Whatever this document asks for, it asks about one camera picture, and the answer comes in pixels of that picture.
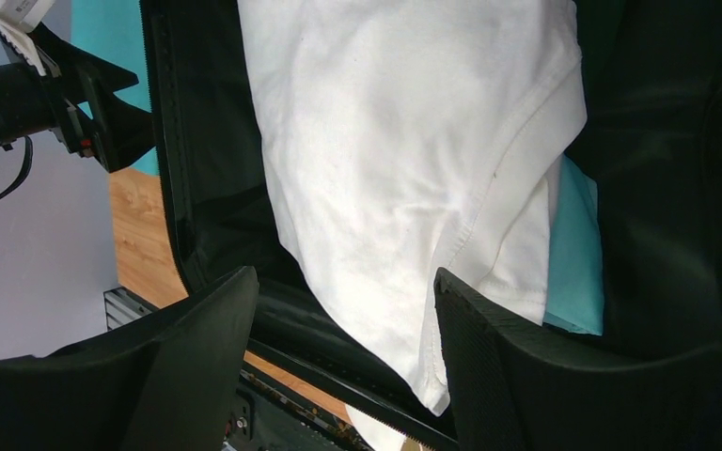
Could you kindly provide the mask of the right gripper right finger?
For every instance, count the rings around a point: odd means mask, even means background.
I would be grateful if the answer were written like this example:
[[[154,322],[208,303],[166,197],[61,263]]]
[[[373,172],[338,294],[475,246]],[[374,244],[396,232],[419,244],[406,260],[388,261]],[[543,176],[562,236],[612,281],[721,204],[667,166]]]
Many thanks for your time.
[[[640,361],[434,280],[462,450],[722,450],[722,344]]]

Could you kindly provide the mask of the aluminium rail frame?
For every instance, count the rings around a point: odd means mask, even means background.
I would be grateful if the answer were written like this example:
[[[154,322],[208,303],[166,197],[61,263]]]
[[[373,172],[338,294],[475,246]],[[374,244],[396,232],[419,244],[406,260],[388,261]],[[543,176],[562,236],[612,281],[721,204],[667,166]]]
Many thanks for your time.
[[[158,307],[126,287],[117,287],[103,293],[106,329],[112,331],[158,310]]]

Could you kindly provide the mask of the white shirt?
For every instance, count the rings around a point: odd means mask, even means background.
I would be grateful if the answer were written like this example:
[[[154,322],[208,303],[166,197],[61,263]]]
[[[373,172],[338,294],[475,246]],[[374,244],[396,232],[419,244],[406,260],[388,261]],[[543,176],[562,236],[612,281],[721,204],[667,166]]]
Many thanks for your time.
[[[433,280],[541,322],[563,150],[586,119],[571,1],[242,1],[278,236],[434,414]]]

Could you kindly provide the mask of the light mint shirt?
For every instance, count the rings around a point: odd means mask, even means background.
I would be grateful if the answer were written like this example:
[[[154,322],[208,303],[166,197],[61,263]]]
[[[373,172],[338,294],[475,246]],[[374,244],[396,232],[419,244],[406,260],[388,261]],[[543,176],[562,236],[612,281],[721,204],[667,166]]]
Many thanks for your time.
[[[560,160],[543,322],[574,334],[604,332],[598,188],[567,157]]]

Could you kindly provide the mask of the black open suitcase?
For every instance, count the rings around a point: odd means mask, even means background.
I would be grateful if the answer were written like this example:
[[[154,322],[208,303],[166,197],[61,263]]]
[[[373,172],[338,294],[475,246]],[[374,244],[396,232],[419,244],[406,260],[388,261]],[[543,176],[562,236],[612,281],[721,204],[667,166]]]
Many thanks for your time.
[[[249,348],[434,450],[451,413],[347,334],[279,236],[238,5],[144,1],[172,253],[190,292],[248,266]],[[722,1],[571,1],[587,119],[563,150],[597,184],[604,332],[541,327],[630,359],[722,344]]]

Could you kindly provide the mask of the teal shirt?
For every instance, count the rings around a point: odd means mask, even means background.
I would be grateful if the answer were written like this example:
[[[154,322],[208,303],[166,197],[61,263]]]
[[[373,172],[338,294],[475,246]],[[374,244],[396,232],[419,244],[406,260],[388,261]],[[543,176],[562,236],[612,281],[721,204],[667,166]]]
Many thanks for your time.
[[[139,0],[72,0],[71,43],[125,70],[138,84],[117,96],[146,112],[149,82]]]

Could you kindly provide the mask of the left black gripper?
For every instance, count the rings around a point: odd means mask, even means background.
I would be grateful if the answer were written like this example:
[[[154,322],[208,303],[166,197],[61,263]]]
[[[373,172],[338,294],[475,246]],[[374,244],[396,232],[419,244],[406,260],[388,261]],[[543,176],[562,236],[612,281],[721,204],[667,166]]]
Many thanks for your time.
[[[108,173],[136,163],[154,145],[151,113],[116,93],[137,75],[60,38],[40,23],[30,38],[47,76],[22,61],[0,66],[0,147],[52,130],[70,153],[96,159]],[[79,104],[88,108],[82,113]]]

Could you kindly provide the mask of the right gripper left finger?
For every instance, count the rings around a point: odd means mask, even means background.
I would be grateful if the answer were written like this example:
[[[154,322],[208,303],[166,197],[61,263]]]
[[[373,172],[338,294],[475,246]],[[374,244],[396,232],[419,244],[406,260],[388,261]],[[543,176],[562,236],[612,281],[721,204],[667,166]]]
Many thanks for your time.
[[[243,267],[48,356],[0,360],[0,450],[217,450],[259,296]]]

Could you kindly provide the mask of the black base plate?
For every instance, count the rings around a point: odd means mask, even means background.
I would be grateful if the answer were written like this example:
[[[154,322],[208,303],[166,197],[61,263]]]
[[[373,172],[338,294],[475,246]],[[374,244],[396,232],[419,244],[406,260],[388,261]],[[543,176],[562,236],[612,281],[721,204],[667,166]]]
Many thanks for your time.
[[[257,357],[245,357],[230,411],[224,450],[369,450],[346,415],[297,390],[315,388],[287,374],[279,381]]]

